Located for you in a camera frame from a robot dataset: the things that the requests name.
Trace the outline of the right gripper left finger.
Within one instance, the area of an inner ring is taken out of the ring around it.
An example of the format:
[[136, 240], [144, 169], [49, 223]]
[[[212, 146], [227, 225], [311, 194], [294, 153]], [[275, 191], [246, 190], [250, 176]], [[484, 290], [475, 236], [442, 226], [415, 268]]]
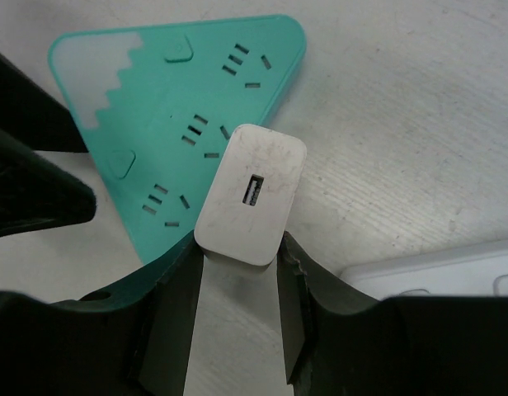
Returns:
[[78, 300], [0, 291], [0, 395], [181, 395], [203, 253], [185, 237]]

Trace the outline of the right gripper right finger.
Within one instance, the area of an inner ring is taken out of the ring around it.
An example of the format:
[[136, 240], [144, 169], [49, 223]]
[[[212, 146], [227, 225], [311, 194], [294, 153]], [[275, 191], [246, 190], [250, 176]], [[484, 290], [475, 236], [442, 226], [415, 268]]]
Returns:
[[297, 395], [508, 395], [508, 297], [376, 300], [286, 233], [277, 285]]

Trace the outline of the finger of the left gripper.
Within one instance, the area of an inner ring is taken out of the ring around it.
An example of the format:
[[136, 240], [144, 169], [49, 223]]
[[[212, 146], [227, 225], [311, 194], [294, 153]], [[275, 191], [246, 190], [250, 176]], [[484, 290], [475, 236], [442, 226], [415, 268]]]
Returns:
[[1, 53], [0, 129], [34, 150], [87, 151], [69, 110]]
[[89, 186], [0, 130], [0, 238], [86, 223], [95, 213]]

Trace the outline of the teal triangular socket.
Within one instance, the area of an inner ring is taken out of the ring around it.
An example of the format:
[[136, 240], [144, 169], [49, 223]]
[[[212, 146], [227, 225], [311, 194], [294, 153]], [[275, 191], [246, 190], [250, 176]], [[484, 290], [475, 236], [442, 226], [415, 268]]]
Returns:
[[268, 125], [307, 48], [286, 15], [61, 35], [48, 62], [143, 264], [194, 227], [242, 124]]

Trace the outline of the white square charger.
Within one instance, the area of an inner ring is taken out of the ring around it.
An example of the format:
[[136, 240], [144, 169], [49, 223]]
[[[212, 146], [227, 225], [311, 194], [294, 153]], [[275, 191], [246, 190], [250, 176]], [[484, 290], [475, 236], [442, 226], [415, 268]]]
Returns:
[[250, 271], [274, 261], [306, 157], [293, 136], [251, 124], [233, 131], [195, 225], [208, 259]]

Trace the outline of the white colourful power strip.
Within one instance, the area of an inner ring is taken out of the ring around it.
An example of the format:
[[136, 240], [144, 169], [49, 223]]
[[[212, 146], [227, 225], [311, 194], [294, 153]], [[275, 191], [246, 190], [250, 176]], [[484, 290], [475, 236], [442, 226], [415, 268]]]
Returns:
[[378, 300], [394, 295], [508, 297], [508, 239], [350, 266], [341, 280]]

